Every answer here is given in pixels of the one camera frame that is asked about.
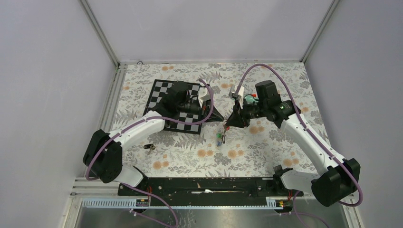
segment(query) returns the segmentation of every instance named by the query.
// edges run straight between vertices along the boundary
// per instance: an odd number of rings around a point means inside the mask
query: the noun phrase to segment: white wall
[[[121,61],[298,60],[332,0],[89,0]]]
[[[58,225],[113,70],[78,1],[1,1],[0,227]]]
[[[361,164],[366,228],[401,227],[403,1],[342,1],[307,62],[332,146]]]

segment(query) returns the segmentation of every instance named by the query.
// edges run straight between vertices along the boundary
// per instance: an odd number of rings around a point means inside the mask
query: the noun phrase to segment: gray floor
[[[343,208],[334,204],[323,207],[316,200],[297,200],[300,212],[312,213],[323,218],[332,228],[348,227]],[[182,209],[177,210],[180,228],[303,228],[295,215],[268,216],[273,210],[247,209]],[[174,225],[171,212],[167,209],[150,209],[146,215]],[[319,220],[306,216],[304,221],[311,228],[325,228]],[[77,228],[163,228],[153,221],[134,217],[127,209],[82,208]]]

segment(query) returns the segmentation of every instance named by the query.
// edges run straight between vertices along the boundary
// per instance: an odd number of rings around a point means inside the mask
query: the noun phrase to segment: floral tablecloth
[[[214,89],[214,105],[225,117],[233,100],[228,93],[252,64],[162,64],[129,65],[120,94],[113,129],[142,116],[155,79],[197,82],[205,79]],[[305,67],[302,63],[273,63],[288,84],[297,105],[312,127],[328,141]],[[255,84],[272,80],[283,100],[285,88],[269,70],[256,67],[247,75],[245,94],[255,93]],[[200,135],[161,131],[124,152],[123,161],[149,177],[269,177],[282,165],[298,171],[316,172],[309,158],[283,131],[265,118],[251,120],[249,128],[232,127],[226,143],[216,146],[222,123],[204,123]],[[153,143],[153,151],[143,149]]]

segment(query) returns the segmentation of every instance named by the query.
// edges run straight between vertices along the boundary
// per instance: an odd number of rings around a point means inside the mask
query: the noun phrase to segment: tabletop
[[[329,143],[303,63],[267,64],[283,77],[301,112]],[[113,129],[143,115],[155,79],[196,83],[198,78],[206,80],[214,90],[214,106],[226,119],[233,106],[233,100],[228,96],[229,89],[239,83],[251,65],[128,65]],[[265,80],[276,83],[282,100],[289,99],[276,76],[260,66],[246,76],[243,83],[245,94],[256,93],[255,84]],[[222,128],[223,123],[203,123],[200,135],[169,131],[152,134],[125,151],[123,162],[136,166],[149,177],[270,177],[277,165],[316,172],[312,162],[290,136],[265,118],[251,120],[249,128],[230,128],[226,133],[226,143],[217,146],[216,133]],[[143,145],[149,143],[153,143],[156,149],[143,149]]]

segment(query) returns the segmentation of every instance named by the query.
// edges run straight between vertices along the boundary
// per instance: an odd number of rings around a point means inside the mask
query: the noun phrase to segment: chessboard
[[[144,114],[155,107],[160,102],[162,96],[166,93],[167,89],[172,86],[173,81],[155,79],[153,87],[151,88],[150,96],[148,97],[147,104],[145,106]],[[189,94],[193,97],[193,100],[197,99],[199,94],[200,84],[187,83],[189,88]],[[183,122],[197,122],[199,121],[199,115],[179,113],[179,120]],[[165,127],[164,130],[172,132],[182,132],[191,134],[200,134],[202,125],[184,125],[182,123],[172,123],[169,127]]]

